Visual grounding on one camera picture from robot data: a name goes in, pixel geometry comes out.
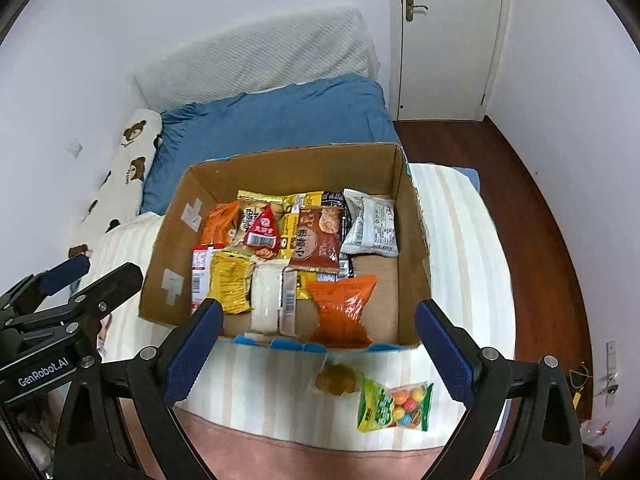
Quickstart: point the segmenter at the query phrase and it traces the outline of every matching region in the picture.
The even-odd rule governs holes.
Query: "door frame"
[[[486,114],[487,105],[494,89],[495,77],[500,66],[500,58],[507,32],[511,0],[501,0],[500,18],[498,19],[498,31],[495,38],[494,55],[491,60],[489,74],[484,88],[484,99],[478,108],[476,119],[482,121]],[[398,120],[400,107],[400,84],[402,74],[402,28],[404,26],[404,0],[389,0],[389,20],[390,20],[390,76],[389,76],[389,99],[387,109],[394,121]]]

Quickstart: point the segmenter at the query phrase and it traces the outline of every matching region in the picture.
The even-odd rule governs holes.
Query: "door handle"
[[[414,20],[414,9],[429,10],[426,5],[414,5],[414,0],[406,0],[406,20],[412,22]]]

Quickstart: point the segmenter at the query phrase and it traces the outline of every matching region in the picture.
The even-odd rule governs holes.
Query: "screw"
[[[545,355],[545,358],[542,359],[549,368],[555,368],[558,366],[558,359],[553,357],[552,355]]]
[[[145,361],[149,361],[149,359],[153,359],[156,357],[158,350],[156,350],[153,346],[146,346],[140,351],[140,357]]]
[[[498,358],[498,355],[500,354],[495,348],[491,348],[490,346],[487,346],[482,349],[482,355],[484,356],[485,359],[489,359],[489,361],[495,361]]]
[[[80,361],[80,366],[82,368],[91,368],[95,363],[95,358],[92,355],[84,356]]]

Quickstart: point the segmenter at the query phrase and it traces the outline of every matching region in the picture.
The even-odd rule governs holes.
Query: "blue pillow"
[[[382,88],[356,74],[184,105],[162,114],[161,137],[140,214],[163,215],[181,176],[204,160],[318,144],[399,144]]]

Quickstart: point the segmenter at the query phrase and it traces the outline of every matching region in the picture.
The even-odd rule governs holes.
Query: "wooden floor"
[[[562,235],[529,172],[490,120],[399,121],[410,162],[475,168],[511,271],[516,314],[515,358],[555,355],[564,370],[591,365],[587,318]],[[591,415],[591,381],[578,418]],[[510,421],[515,416],[511,410]]]

